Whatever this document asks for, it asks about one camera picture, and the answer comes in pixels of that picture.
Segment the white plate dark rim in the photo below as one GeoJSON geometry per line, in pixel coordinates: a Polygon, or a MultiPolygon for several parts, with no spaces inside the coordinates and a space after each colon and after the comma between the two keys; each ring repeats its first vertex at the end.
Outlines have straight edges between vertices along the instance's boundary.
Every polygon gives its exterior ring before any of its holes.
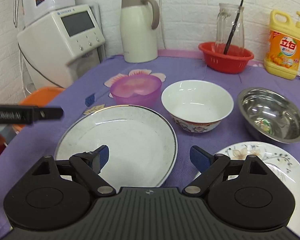
{"type": "Polygon", "coordinates": [[[141,106],[111,106],[74,123],[55,151],[57,160],[90,152],[102,145],[109,160],[100,177],[121,187],[160,187],[170,175],[178,153],[171,124],[159,113],[141,106]]]}

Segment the white ceramic patterned bowl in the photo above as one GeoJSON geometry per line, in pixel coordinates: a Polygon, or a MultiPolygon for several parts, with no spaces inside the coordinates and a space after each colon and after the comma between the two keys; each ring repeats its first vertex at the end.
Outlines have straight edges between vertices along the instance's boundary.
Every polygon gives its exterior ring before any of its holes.
{"type": "Polygon", "coordinates": [[[234,109],[234,100],[227,90],[202,80],[169,85],[162,92],[161,102],[173,121],[190,133],[215,129],[234,109]]]}

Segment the white floral plate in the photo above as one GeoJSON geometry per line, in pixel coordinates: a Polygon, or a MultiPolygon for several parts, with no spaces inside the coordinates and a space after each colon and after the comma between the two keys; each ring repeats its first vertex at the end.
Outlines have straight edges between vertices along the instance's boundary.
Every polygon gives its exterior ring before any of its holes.
{"type": "Polygon", "coordinates": [[[218,153],[230,163],[207,189],[212,214],[237,229],[287,227],[300,237],[300,163],[265,142],[239,142],[218,153]]]}

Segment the stainless steel bowl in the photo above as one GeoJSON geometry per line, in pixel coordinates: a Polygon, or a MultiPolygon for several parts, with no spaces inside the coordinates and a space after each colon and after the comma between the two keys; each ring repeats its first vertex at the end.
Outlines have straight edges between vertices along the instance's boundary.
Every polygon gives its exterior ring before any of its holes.
{"type": "Polygon", "coordinates": [[[252,137],[264,142],[300,142],[300,110],[272,90],[250,87],[237,96],[238,109],[252,137]]]}

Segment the purple plastic bowl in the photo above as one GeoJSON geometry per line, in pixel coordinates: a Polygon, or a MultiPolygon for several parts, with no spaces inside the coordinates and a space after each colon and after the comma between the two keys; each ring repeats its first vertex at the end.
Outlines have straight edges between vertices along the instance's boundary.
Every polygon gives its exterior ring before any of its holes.
{"type": "Polygon", "coordinates": [[[110,87],[117,105],[151,107],[161,94],[162,81],[153,75],[132,75],[119,79],[110,87]]]}

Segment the orange plastic stool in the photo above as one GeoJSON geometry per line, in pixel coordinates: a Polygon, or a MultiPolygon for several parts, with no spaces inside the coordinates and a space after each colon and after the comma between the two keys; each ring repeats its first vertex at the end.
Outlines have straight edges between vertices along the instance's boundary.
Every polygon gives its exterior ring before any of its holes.
{"type": "Polygon", "coordinates": [[[44,107],[50,103],[56,96],[61,94],[65,89],[58,87],[42,87],[32,94],[27,96],[24,100],[19,102],[23,106],[39,106],[44,107]]]}

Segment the purple floral tablecloth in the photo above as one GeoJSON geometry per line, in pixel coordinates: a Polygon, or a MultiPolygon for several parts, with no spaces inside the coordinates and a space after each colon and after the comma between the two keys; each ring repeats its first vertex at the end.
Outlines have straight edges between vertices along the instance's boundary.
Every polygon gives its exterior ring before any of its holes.
{"type": "MultiPolygon", "coordinates": [[[[166,76],[164,87],[181,80],[204,80],[226,89],[233,98],[249,87],[263,87],[285,96],[300,109],[300,77],[286,80],[269,74],[264,68],[247,66],[241,74],[231,75],[214,71],[201,59],[184,57],[159,57],[142,64],[130,64],[122,56],[114,56],[97,65],[59,94],[51,106],[64,110],[62,120],[37,122],[25,127],[0,156],[0,238],[10,230],[3,208],[4,197],[15,183],[42,157],[52,155],[66,130],[87,109],[85,100],[95,96],[96,105],[112,106],[105,82],[117,74],[127,74],[134,69],[149,69],[166,76]]],[[[178,156],[175,166],[166,179],[166,187],[183,188],[197,174],[189,159],[191,146],[197,145],[209,153],[237,142],[250,141],[243,116],[237,107],[218,127],[207,133],[189,133],[174,125],[178,139],[178,156]]]]}

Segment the white countertop water dispenser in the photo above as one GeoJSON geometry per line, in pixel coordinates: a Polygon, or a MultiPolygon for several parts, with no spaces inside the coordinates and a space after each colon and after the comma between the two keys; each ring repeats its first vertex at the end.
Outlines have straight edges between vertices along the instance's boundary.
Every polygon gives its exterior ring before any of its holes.
{"type": "Polygon", "coordinates": [[[68,88],[106,58],[98,4],[53,11],[17,35],[36,89],[68,88]]]}

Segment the red plastic colander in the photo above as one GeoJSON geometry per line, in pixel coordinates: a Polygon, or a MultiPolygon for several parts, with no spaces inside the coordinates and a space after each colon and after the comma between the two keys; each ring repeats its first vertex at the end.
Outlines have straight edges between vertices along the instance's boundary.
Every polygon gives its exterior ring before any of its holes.
{"type": "Polygon", "coordinates": [[[221,73],[239,74],[254,58],[251,51],[236,45],[230,45],[227,54],[223,54],[224,47],[224,44],[216,45],[215,42],[204,42],[198,45],[207,66],[221,73]]]}

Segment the yellow dish soap bottle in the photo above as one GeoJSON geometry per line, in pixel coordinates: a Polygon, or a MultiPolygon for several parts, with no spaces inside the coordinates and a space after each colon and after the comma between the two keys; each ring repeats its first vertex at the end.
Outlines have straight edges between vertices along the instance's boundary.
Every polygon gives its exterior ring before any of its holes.
{"type": "Polygon", "coordinates": [[[300,65],[300,11],[294,22],[289,14],[272,10],[269,18],[269,46],[264,67],[272,75],[296,78],[300,65]]]}

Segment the glass pitcher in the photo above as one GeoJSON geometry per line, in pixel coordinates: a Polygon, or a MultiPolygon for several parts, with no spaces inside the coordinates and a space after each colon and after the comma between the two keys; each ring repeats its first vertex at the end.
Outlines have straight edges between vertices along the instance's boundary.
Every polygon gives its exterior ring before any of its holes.
{"type": "MultiPolygon", "coordinates": [[[[237,4],[219,3],[216,45],[226,45],[232,25],[237,15],[238,7],[239,5],[237,4]]],[[[242,6],[237,28],[230,45],[236,45],[244,49],[243,10],[244,7],[242,6]]]]}

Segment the white thermos jug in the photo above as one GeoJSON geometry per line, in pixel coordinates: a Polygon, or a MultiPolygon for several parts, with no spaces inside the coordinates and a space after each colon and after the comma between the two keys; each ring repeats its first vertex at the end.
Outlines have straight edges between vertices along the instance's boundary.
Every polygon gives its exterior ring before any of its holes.
{"type": "Polygon", "coordinates": [[[121,0],[120,35],[126,62],[143,63],[158,57],[156,0],[121,0]]]}

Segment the black stirring stick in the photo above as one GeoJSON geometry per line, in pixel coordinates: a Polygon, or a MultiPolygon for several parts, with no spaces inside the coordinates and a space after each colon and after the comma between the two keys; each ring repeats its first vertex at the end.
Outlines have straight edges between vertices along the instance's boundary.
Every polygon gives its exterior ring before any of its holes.
{"type": "Polygon", "coordinates": [[[231,44],[231,42],[232,42],[232,38],[233,38],[234,33],[235,33],[235,31],[236,31],[237,24],[238,24],[238,20],[239,20],[240,13],[241,13],[241,9],[242,9],[242,6],[243,6],[243,2],[244,2],[244,0],[241,0],[240,5],[239,5],[239,7],[238,7],[238,11],[237,11],[237,15],[236,15],[235,21],[234,21],[234,23],[233,23],[233,25],[232,25],[232,29],[231,29],[231,31],[230,31],[230,34],[229,34],[227,43],[226,43],[225,48],[224,48],[224,51],[223,51],[223,54],[224,54],[224,55],[226,55],[226,54],[228,53],[230,44],[231,44]]]}

